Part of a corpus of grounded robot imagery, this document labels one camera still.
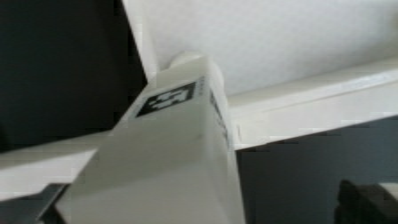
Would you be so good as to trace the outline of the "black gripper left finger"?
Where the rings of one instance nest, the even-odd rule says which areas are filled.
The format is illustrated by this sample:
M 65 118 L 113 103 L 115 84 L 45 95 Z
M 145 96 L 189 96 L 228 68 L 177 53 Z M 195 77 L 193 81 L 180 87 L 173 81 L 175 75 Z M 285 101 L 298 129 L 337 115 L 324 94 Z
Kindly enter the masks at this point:
M 0 201 L 0 224 L 67 224 L 56 208 L 68 184 L 51 184 L 40 193 Z

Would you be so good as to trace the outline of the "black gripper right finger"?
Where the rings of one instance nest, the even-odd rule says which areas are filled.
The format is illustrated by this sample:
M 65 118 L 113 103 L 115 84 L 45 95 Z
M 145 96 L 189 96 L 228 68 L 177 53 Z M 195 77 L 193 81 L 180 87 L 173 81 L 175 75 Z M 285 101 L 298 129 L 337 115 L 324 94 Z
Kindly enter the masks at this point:
M 335 224 L 398 224 L 398 183 L 340 183 Z

